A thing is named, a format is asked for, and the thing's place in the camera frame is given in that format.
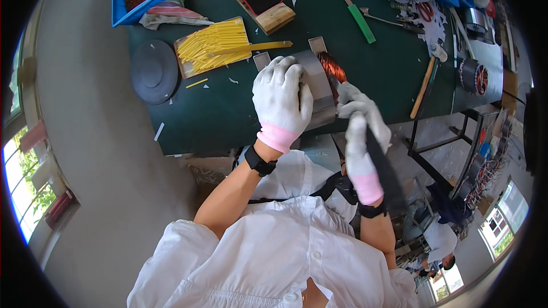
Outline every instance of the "hand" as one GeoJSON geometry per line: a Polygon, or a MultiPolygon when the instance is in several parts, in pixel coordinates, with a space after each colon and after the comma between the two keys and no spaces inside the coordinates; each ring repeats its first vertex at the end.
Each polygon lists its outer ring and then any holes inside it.
{"type": "Polygon", "coordinates": [[[379,108],[376,106],[375,102],[349,82],[340,84],[337,88],[337,92],[339,93],[339,105],[337,106],[339,117],[348,118],[354,112],[363,112],[366,116],[369,128],[382,148],[382,152],[386,154],[388,148],[392,145],[390,144],[392,132],[390,131],[390,128],[384,124],[379,108]]]}
{"type": "Polygon", "coordinates": [[[370,205],[379,201],[384,192],[373,161],[367,152],[366,128],[367,121],[363,113],[353,113],[345,135],[346,172],[354,185],[360,203],[370,205]]]}
{"type": "Polygon", "coordinates": [[[299,79],[304,69],[293,56],[278,56],[253,82],[253,104],[261,123],[257,138],[287,154],[312,116],[312,93],[299,79]]]}

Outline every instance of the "workbench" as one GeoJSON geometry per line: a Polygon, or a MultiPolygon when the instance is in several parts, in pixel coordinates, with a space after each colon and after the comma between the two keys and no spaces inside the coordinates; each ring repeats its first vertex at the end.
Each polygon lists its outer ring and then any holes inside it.
{"type": "MultiPolygon", "coordinates": [[[[368,7],[369,13],[394,21],[399,10],[390,7],[389,0],[352,0],[358,7],[368,7]]],[[[251,43],[291,40],[290,48],[270,50],[271,58],[288,56],[310,49],[308,39],[323,36],[328,52],[346,72],[348,80],[373,99],[387,124],[410,120],[409,113],[419,92],[428,65],[426,44],[416,34],[401,28],[366,18],[376,42],[368,44],[347,9],[344,0],[284,0],[295,13],[295,19],[266,36],[246,14],[236,0],[185,0],[185,6],[211,21],[219,22],[242,16],[251,43]]],[[[185,35],[204,28],[183,24],[162,24],[158,31],[140,24],[127,27],[130,56],[145,41],[163,40],[169,45],[185,35]]],[[[443,44],[448,61],[438,68],[436,81],[421,119],[448,115],[453,112],[458,78],[453,61],[453,32],[445,24],[443,44]]],[[[164,155],[226,150],[251,144],[260,129],[253,106],[252,86],[257,68],[250,59],[209,72],[179,79],[169,101],[147,106],[154,131],[164,123],[158,138],[164,155]],[[197,85],[207,78],[209,88],[197,85]],[[238,81],[233,83],[229,78],[238,81]]],[[[459,110],[478,106],[475,100],[467,105],[459,102],[459,110]]],[[[334,133],[346,130],[347,120],[338,119],[330,125],[308,131],[307,134],[334,133]]]]}

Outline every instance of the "white shirt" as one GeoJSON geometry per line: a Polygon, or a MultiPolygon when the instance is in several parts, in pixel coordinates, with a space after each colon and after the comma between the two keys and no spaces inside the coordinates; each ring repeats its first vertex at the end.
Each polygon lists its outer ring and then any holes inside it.
{"type": "Polygon", "coordinates": [[[434,221],[424,231],[424,239],[430,246],[428,263],[441,261],[443,257],[453,252],[456,248],[456,234],[449,224],[440,224],[440,215],[434,215],[434,221]]]}
{"type": "Polygon", "coordinates": [[[411,274],[388,270],[382,252],[356,239],[335,212],[337,205],[343,215],[352,206],[343,208],[337,195],[331,204],[307,196],[331,174],[292,150],[253,199],[296,197],[248,205],[221,240],[203,225],[172,222],[142,267],[128,307],[302,307],[309,277],[327,307],[417,307],[411,274]],[[314,180],[318,175],[323,181],[314,180]],[[265,189],[275,194],[265,196],[265,189]]]}

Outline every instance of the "wooden handle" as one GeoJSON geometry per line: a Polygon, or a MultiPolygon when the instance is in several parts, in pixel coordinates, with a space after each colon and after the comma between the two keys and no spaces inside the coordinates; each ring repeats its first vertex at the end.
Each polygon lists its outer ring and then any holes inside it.
{"type": "Polygon", "coordinates": [[[413,109],[411,110],[411,114],[409,115],[411,119],[415,119],[416,113],[419,111],[420,103],[424,96],[424,92],[426,91],[426,86],[428,85],[428,80],[430,79],[432,69],[434,68],[434,59],[435,57],[432,56],[430,57],[430,62],[428,62],[428,68],[426,69],[426,74],[424,74],[424,79],[422,79],[422,85],[420,86],[419,95],[416,96],[415,105],[413,105],[413,109]]]}

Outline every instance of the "black strap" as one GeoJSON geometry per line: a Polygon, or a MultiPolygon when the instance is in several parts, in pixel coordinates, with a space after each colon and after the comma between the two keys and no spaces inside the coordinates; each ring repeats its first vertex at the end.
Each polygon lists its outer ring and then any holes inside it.
{"type": "MultiPolygon", "coordinates": [[[[316,192],[310,196],[319,196],[325,202],[333,191],[338,189],[342,196],[348,201],[349,204],[355,205],[358,203],[358,195],[354,190],[352,182],[348,178],[348,175],[342,175],[341,172],[337,172],[331,175],[326,181],[325,184],[316,192]]],[[[248,203],[265,203],[265,202],[282,202],[287,200],[286,198],[260,198],[258,200],[250,200],[248,203]]]]}

